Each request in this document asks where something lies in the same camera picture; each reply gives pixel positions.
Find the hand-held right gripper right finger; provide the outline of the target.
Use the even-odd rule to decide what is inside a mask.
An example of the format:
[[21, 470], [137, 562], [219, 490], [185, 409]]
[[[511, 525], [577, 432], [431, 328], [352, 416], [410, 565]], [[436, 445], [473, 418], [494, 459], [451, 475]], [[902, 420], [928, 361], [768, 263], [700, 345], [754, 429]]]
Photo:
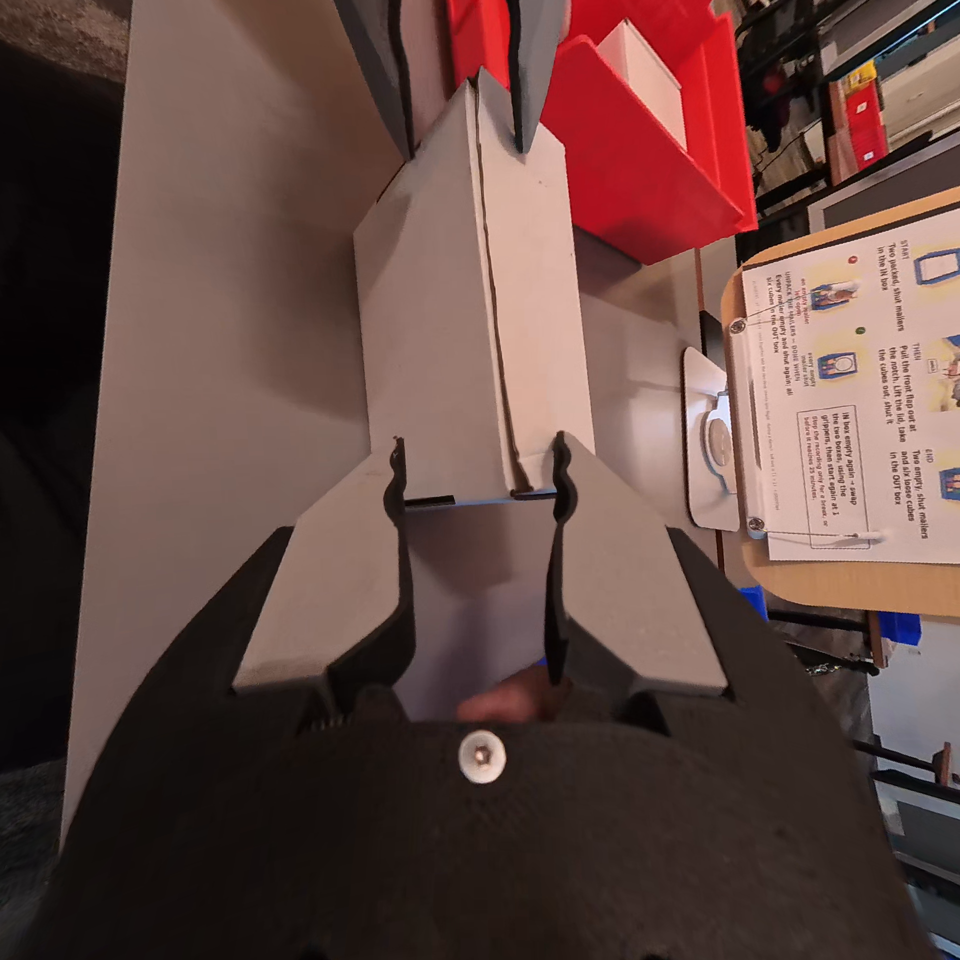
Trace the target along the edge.
[[548, 676], [604, 694], [721, 694], [728, 681], [666, 523], [568, 431], [545, 588]]

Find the red plastic bin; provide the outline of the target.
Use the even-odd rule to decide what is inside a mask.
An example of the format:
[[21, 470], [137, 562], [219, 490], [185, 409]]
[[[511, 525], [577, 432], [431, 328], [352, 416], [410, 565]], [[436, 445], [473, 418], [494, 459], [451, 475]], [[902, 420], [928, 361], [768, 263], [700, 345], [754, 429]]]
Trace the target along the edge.
[[[681, 84], [686, 150], [598, 52], [624, 18]], [[574, 225], [640, 263], [758, 224], [733, 19], [711, 2], [572, 2], [541, 122], [565, 149]]]

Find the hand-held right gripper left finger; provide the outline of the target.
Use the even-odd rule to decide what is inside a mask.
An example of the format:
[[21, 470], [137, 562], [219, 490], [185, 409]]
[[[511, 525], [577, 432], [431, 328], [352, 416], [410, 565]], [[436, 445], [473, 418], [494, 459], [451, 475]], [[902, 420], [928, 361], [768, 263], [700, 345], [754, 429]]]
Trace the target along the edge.
[[306, 683], [392, 688], [415, 654], [404, 440], [393, 439], [294, 523], [233, 680], [237, 693]]

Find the red storage case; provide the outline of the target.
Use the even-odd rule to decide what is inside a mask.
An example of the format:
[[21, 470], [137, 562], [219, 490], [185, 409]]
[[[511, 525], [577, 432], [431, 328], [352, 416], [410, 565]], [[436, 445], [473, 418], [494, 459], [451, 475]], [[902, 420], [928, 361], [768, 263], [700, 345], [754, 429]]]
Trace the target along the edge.
[[886, 158], [889, 152], [876, 61], [869, 59], [847, 74], [842, 87], [850, 144], [857, 170], [862, 171]]

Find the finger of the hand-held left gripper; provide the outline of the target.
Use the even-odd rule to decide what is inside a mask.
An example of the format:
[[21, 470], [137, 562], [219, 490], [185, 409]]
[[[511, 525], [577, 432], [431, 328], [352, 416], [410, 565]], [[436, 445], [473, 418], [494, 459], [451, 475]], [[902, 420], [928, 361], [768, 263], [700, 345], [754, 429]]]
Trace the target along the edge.
[[415, 153], [402, 1], [336, 1], [335, 7], [378, 114], [403, 160]]
[[559, 44], [570, 30], [570, 1], [507, 1], [508, 69], [515, 148], [528, 154], [541, 121]]

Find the white cardboard box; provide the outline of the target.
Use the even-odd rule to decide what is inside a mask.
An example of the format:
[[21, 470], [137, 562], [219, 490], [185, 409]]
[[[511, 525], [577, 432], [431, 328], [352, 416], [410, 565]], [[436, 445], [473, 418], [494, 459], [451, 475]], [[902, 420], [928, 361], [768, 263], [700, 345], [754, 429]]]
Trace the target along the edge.
[[594, 450], [566, 150], [540, 126], [517, 151], [486, 69], [353, 246], [370, 448], [403, 440], [406, 498], [544, 495], [560, 431]]
[[682, 85], [637, 27], [629, 19], [622, 19], [597, 49], [660, 125], [687, 150]]

